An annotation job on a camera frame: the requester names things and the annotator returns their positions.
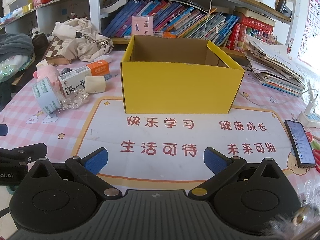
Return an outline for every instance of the orange border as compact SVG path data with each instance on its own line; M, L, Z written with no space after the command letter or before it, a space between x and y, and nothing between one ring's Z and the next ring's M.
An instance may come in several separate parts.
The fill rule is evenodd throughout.
M88 128L92 122L92 119L97 112L97 109L100 103L103 100L120 100L123 101L122 97L101 97L97 99L94 103L92 110L88 114L86 121L81 129L81 132L76 140L76 143L72 149L71 156L77 156L80 146L83 142L84 136L86 135ZM243 109L243 110L253 110L253 111L261 111L261 112L269 112L273 113L279 122L281 123L284 131L287 133L287 130L284 126L284 123L279 118L278 114L269 109L261 109L255 107L244 107L244 106L232 106L234 109ZM290 169L284 169L284 174L286 176L292 174ZM125 186L131 188L143 188L143 189L193 189L194 187L198 186L199 184L203 183L205 180L155 180L155 179L136 179L136 178L128 178L128 177L121 177L121 176L112 176L112 175L105 175L105 174L98 174L98 176L107 181L110 184L117 185L117 186Z

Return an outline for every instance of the open box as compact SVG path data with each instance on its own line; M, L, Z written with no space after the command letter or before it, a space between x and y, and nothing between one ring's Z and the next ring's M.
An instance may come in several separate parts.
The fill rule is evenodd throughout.
M133 35L121 62L127 114L227 114L244 69L210 41Z

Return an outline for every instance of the black wire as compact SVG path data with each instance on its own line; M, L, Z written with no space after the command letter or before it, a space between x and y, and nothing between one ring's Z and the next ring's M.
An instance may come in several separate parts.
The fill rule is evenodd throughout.
M8 214L10 212L9 208L5 208L0 211L0 218L2 218L4 215Z

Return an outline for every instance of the stuffed animal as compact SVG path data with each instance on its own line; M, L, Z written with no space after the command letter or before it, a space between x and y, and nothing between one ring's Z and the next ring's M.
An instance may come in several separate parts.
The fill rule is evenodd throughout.
M54 66L47 65L46 60L39 62L37 64L37 71L33 73L33 77L37 79L37 81L40 81L45 77L48 77L54 90L56 90L60 94L61 90L60 90L60 82L58 78L59 76L60 76L59 71Z

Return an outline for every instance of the yellow star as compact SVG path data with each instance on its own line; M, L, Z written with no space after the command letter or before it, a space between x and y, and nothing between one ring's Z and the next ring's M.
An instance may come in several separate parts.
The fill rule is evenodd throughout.
M63 139L65 134L62 132L61 134L58 134L59 138L58 139Z

